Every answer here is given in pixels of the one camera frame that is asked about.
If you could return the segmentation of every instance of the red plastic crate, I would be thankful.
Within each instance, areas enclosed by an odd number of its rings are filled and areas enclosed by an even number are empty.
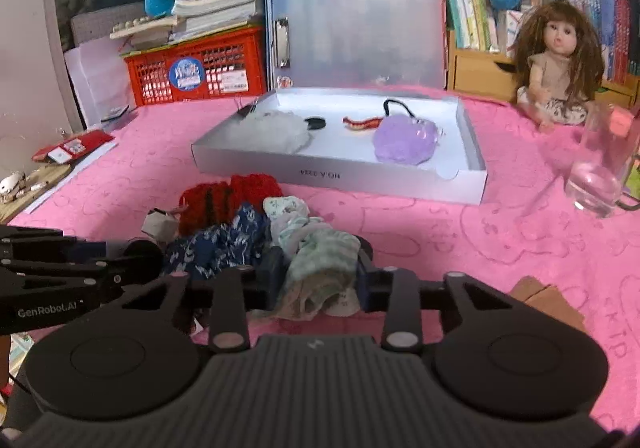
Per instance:
[[[262,28],[250,27],[167,50],[127,56],[124,60],[136,105],[263,94],[263,42]],[[187,59],[181,64],[188,68],[192,65],[193,70],[187,77],[178,78],[180,71],[185,71],[184,67],[175,67],[181,59]]]

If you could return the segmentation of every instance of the doll's face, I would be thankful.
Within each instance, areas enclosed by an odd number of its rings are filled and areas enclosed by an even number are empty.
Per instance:
[[[545,26],[544,37],[546,48],[553,53],[571,56],[575,51],[575,28],[568,22],[549,21]]]

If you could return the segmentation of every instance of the red knitted clothing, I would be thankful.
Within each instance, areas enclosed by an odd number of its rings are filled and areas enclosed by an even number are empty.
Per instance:
[[[282,197],[280,186],[270,175],[252,173],[233,175],[229,184],[203,183],[180,196],[180,235],[193,235],[198,230],[216,224],[230,223],[243,202],[262,212],[265,197]]]

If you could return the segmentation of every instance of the blue round sticker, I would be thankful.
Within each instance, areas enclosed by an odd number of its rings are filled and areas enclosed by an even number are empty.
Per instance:
[[[201,61],[190,56],[176,60],[169,68],[169,82],[180,91],[191,91],[204,81]]]

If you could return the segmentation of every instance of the table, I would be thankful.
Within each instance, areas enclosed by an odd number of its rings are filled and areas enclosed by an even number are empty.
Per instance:
[[[421,90],[430,96],[445,92]],[[465,99],[488,166],[480,206],[454,205],[303,186],[283,186],[335,228],[371,242],[379,266],[413,269],[436,280],[464,271],[509,291],[524,275],[556,284],[584,314],[605,349],[610,375],[593,417],[607,429],[640,422],[640,213],[616,211],[597,220],[574,209],[563,193],[580,129],[538,133],[512,108]],[[146,212],[171,208],[188,187],[216,178],[200,173],[190,144],[236,110],[234,99],[151,106],[114,135],[118,146],[62,187],[33,214],[12,224],[53,227],[93,240],[140,236]],[[423,313],[425,340],[441,332]],[[279,321],[264,332],[370,333],[382,317],[321,316]]]

